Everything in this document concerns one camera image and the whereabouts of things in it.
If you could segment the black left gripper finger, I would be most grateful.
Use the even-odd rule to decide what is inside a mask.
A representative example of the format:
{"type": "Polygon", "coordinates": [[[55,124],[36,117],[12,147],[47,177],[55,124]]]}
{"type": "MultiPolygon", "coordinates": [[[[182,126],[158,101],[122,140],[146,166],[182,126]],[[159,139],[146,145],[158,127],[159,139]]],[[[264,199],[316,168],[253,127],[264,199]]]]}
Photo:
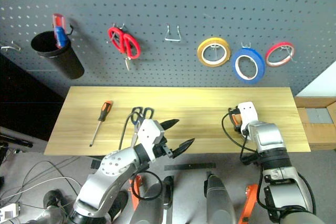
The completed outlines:
{"type": "Polygon", "coordinates": [[[172,151],[172,158],[176,158],[182,153],[184,153],[195,141],[195,138],[192,138],[190,140],[187,140],[179,145],[179,147],[172,151]]]}
{"type": "Polygon", "coordinates": [[[169,128],[173,127],[177,122],[179,122],[179,119],[171,119],[164,122],[161,122],[160,125],[163,128],[163,130],[168,130],[169,128]]]}

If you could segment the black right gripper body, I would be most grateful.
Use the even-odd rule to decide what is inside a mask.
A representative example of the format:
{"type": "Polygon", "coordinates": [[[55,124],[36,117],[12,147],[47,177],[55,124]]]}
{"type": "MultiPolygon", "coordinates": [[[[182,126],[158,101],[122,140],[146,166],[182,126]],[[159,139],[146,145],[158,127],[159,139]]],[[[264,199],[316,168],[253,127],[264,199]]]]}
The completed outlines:
{"type": "Polygon", "coordinates": [[[242,117],[239,108],[238,107],[235,107],[234,109],[228,108],[228,114],[230,121],[234,126],[234,130],[236,132],[240,132],[242,126],[242,117]]]}

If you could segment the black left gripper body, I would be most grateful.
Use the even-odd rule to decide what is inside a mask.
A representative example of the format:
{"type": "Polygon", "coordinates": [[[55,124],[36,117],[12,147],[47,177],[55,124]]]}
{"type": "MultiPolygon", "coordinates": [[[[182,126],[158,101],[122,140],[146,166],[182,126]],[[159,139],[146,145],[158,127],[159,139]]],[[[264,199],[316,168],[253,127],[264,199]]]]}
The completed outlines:
{"type": "Polygon", "coordinates": [[[162,137],[156,137],[154,140],[153,154],[155,158],[167,155],[169,158],[174,158],[173,151],[167,146],[167,139],[162,137]]]}

